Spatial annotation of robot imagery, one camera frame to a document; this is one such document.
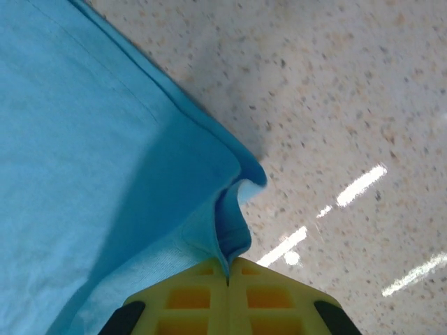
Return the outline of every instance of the speckled floor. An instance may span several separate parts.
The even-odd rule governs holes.
[[[251,260],[447,332],[447,1],[96,0],[261,160]]]

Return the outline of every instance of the yellow plastic object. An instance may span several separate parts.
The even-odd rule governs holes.
[[[238,258],[229,285],[219,262],[211,259],[130,296],[124,305],[145,303],[131,335],[360,333],[331,333],[316,301],[341,308],[325,293]]]

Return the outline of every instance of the light blue fabric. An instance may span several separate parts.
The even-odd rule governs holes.
[[[0,0],[0,334],[96,334],[138,290],[228,271],[265,182],[81,1]]]

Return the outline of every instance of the fabric fold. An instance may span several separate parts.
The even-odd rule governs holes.
[[[96,334],[249,248],[246,148],[85,3],[0,3],[0,333]]]

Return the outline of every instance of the black rubber part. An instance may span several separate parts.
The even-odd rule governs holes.
[[[362,335],[340,307],[326,301],[315,301],[314,306],[332,335]]]
[[[142,301],[134,301],[113,312],[98,335],[131,335],[146,305]]]

